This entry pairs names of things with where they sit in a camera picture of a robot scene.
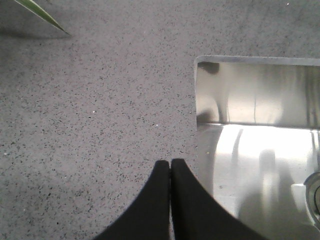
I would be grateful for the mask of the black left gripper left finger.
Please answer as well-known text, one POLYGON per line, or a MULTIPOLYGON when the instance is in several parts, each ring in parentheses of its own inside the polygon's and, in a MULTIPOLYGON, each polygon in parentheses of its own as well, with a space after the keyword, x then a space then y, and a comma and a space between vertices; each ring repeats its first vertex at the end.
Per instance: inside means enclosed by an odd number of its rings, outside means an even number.
POLYGON ((170 167, 157 160, 136 199, 96 240, 168 240, 170 167))

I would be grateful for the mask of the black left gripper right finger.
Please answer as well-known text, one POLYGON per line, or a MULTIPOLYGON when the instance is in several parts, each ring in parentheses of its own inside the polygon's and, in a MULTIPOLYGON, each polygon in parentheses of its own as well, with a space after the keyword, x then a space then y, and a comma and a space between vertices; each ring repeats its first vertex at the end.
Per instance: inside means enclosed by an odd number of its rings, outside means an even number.
POLYGON ((184 159, 171 161, 171 211, 176 240, 263 240, 203 188, 184 159))

